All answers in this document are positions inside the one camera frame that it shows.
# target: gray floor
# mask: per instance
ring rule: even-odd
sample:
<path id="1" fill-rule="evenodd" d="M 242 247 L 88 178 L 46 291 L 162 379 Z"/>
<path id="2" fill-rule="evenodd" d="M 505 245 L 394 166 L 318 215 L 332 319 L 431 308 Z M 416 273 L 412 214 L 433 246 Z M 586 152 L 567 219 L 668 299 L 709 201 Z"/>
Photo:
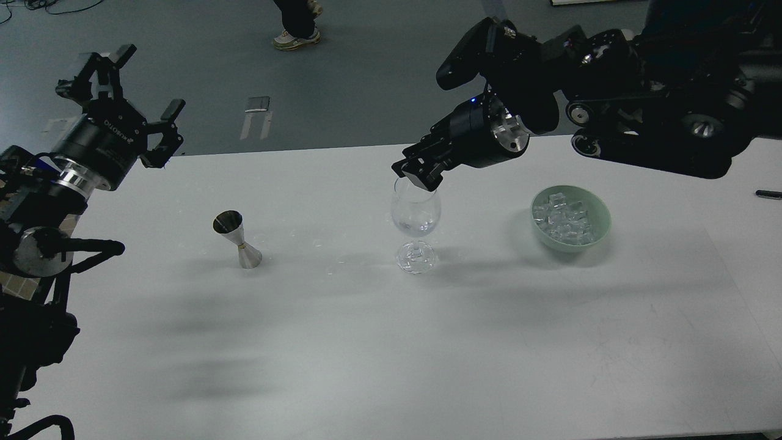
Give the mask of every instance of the gray floor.
<path id="1" fill-rule="evenodd" d="M 61 0 L 54 10 L 95 0 Z M 0 25 L 0 134 L 6 145 L 48 151 L 80 108 L 54 93 L 79 52 L 138 52 L 121 71 L 126 97 L 156 120 L 170 99 L 186 154 L 294 150 L 418 141 L 482 81 L 445 92 L 435 71 L 472 25 L 503 10 L 541 41 L 580 23 L 587 34 L 640 31 L 647 2 L 552 7 L 548 0 L 321 0 L 321 44 L 279 52 L 271 0 L 106 0 L 50 16 L 13 8 Z M 5 8 L 0 9 L 0 20 Z M 242 138 L 246 100 L 271 97 L 271 125 L 257 114 Z M 564 121 L 554 132 L 572 132 Z"/>

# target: metal jigger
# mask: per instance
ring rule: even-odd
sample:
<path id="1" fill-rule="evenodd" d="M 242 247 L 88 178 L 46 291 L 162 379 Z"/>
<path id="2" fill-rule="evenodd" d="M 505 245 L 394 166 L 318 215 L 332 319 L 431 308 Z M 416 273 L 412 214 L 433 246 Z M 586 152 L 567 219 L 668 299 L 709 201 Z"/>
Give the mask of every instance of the metal jigger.
<path id="1" fill-rule="evenodd" d="M 214 232 L 224 236 L 239 248 L 239 264 L 244 269 L 252 269 L 260 264 L 264 257 L 255 247 L 244 241 L 242 215 L 237 211 L 224 211 L 212 222 Z"/>

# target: bowl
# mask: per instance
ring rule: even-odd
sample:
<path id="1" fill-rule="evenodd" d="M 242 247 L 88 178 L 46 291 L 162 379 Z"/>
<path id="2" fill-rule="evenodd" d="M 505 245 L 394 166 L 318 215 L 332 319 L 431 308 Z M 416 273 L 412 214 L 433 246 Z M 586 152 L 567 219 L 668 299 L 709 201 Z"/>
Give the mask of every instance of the bowl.
<path id="1" fill-rule="evenodd" d="M 586 208 L 587 217 L 592 225 L 592 233 L 594 234 L 594 241 L 587 244 L 569 244 L 557 241 L 542 230 L 540 226 L 535 222 L 533 216 L 533 208 L 548 203 L 548 197 L 551 194 L 563 193 L 568 200 L 581 200 Z M 608 212 L 608 207 L 605 206 L 605 202 L 600 200 L 600 197 L 595 196 L 591 192 L 578 186 L 558 185 L 540 191 L 535 198 L 533 198 L 532 204 L 529 206 L 529 220 L 533 226 L 533 234 L 543 244 L 554 249 L 555 251 L 576 253 L 581 252 L 590 247 L 600 243 L 611 230 L 611 213 Z"/>

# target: cable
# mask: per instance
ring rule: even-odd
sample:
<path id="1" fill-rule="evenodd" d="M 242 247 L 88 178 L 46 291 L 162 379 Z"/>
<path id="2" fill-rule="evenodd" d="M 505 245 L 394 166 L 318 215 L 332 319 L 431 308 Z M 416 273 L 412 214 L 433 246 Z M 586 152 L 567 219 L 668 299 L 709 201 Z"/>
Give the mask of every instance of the cable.
<path id="1" fill-rule="evenodd" d="M 60 16 L 60 15 L 63 15 L 63 14 L 80 13 L 81 11 L 86 11 L 87 9 L 92 9 L 92 8 L 95 8 L 97 5 L 100 5 L 100 4 L 101 4 L 101 3 L 103 3 L 105 0 L 98 0 L 98 2 L 97 2 L 97 3 L 95 3 L 94 5 L 87 6 L 86 8 L 81 8 L 81 9 L 74 9 L 73 11 L 62 11 L 61 13 L 52 13 L 52 12 L 49 12 L 49 10 L 48 10 L 49 6 L 51 6 L 51 5 L 54 5 L 54 4 L 55 4 L 55 3 L 57 3 L 58 1 L 59 1 L 59 0 L 54 0 L 53 2 L 51 2 L 51 3 L 47 4 L 46 6 L 44 6 L 44 11 L 46 11 L 46 12 L 47 12 L 49 15 L 53 15 L 53 16 Z"/>
<path id="2" fill-rule="evenodd" d="M 40 419 L 32 425 L 20 429 L 17 432 L 6 436 L 7 440 L 28 440 L 37 433 L 52 426 L 58 426 L 60 429 L 60 438 L 62 440 L 74 440 L 74 424 L 65 416 L 49 416 Z"/>
<path id="3" fill-rule="evenodd" d="M 8 10 L 8 18 L 6 18 L 3 21 L 0 21 L 0 24 L 8 23 L 8 20 L 11 20 L 11 18 L 13 17 L 13 11 L 11 10 L 11 6 L 9 6 L 9 3 L 10 2 L 5 2 L 5 8 Z"/>
<path id="4" fill-rule="evenodd" d="M 24 6 L 25 8 L 29 9 L 30 11 L 35 11 L 38 9 L 43 9 L 46 11 L 47 14 L 53 15 L 53 16 L 60 16 L 63 14 L 72 14 L 72 13 L 80 13 L 81 11 L 86 11 L 87 9 L 92 9 L 96 7 L 97 5 L 100 5 L 105 0 L 98 0 L 94 5 L 87 6 L 86 8 L 81 9 L 74 9 L 72 11 L 62 11 L 60 13 L 53 13 L 49 10 L 52 6 L 59 3 L 59 0 L 22 0 L 21 5 L 14 5 L 14 6 Z M 15 0 L 0 0 L 0 4 L 5 5 L 5 8 L 8 10 L 8 18 L 6 18 L 3 21 L 0 21 L 0 24 L 8 23 L 9 20 L 13 17 L 13 11 L 11 10 L 11 3 L 14 3 Z"/>

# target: black pants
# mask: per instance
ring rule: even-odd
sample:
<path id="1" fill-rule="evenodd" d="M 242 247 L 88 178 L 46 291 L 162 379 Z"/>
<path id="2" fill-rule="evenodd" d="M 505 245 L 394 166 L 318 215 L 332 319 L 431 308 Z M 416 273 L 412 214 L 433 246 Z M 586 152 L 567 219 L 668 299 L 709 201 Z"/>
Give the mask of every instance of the black pants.
<path id="1" fill-rule="evenodd" d="M 315 32 L 315 19 L 307 0 L 274 0 L 282 13 L 282 26 L 296 38 L 309 38 Z"/>

